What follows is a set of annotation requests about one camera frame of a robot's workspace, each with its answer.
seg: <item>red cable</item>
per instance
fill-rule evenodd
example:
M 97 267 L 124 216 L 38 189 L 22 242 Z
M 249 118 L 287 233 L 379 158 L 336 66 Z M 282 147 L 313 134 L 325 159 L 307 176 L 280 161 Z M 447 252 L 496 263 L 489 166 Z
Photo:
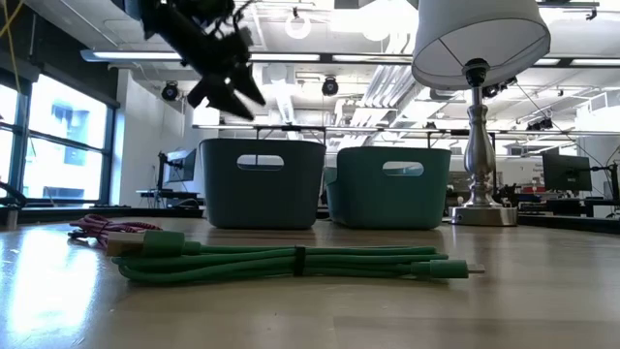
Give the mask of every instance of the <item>red cable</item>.
M 69 233 L 69 237 L 96 238 L 104 248 L 108 247 L 108 234 L 111 232 L 140 233 L 147 230 L 162 230 L 158 226 L 142 222 L 112 222 L 99 214 L 87 214 L 69 225 L 79 228 Z

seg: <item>computer monitor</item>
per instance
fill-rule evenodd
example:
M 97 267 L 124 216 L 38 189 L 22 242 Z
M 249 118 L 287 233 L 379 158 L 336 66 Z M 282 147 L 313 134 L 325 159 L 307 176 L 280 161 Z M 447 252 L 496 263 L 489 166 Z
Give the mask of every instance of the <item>computer monitor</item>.
M 180 150 L 167 154 L 167 183 L 194 180 L 196 150 Z
M 592 191 L 587 157 L 543 154 L 542 170 L 546 190 Z

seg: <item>wooden table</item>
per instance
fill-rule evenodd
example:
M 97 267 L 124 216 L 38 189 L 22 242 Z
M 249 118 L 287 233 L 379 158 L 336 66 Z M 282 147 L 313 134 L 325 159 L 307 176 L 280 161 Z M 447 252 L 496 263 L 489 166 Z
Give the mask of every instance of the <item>wooden table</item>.
M 448 282 L 279 278 L 129 283 L 65 224 L 0 233 L 0 348 L 618 348 L 620 238 L 541 228 L 221 231 L 139 219 L 211 244 L 434 245 L 487 274 Z

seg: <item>window frame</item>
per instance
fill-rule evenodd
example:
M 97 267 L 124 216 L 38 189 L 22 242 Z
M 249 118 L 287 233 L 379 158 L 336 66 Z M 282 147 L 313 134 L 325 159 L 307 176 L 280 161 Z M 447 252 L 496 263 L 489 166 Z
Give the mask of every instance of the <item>window frame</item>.
M 16 90 L 15 76 L 11 74 L 12 79 L 4 71 L 0 73 L 0 84 Z M 54 79 L 74 90 L 87 95 L 90 98 L 103 103 L 107 107 L 106 115 L 106 129 L 104 134 L 104 146 L 102 148 L 92 146 L 86 143 L 81 143 L 69 139 L 56 137 L 46 134 L 44 132 L 34 131 L 29 129 L 30 121 L 30 109 L 32 103 L 32 87 L 33 82 L 25 79 L 20 79 L 21 94 L 17 94 L 17 108 L 15 110 L 15 124 L 9 124 L 0 121 L 0 129 L 7 130 L 13 133 L 13 149 L 11 154 L 10 171 L 9 171 L 9 184 L 16 188 L 18 191 L 23 191 L 23 180 L 25 175 L 26 166 L 26 153 L 28 149 L 28 137 L 32 139 L 40 139 L 51 143 L 70 146 L 76 149 L 97 152 L 102 155 L 102 167 L 101 178 L 99 186 L 99 199 L 97 200 L 80 200 L 80 199 L 53 199 L 55 204 L 61 205 L 83 205 L 83 204 L 97 204 L 107 205 L 109 203 L 109 190 L 110 190 L 110 178 L 111 178 L 111 164 L 113 153 L 113 137 L 114 137 L 114 124 L 116 117 L 117 106 L 106 103 L 96 96 L 89 94 L 88 91 L 82 91 L 75 88 L 73 85 L 64 82 L 62 79 L 58 79 L 54 75 L 41 74 L 50 79 Z M 29 204 L 47 204 L 50 203 L 49 198 L 28 198 Z

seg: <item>green usb cable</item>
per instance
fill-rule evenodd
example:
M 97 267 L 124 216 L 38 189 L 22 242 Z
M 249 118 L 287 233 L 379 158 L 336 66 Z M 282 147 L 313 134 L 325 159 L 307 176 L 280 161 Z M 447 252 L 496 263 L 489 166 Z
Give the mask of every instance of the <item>green usb cable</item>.
M 467 278 L 482 266 L 449 260 L 435 247 L 203 246 L 182 233 L 146 231 L 108 236 L 120 273 L 150 284 L 214 282 L 271 276 Z

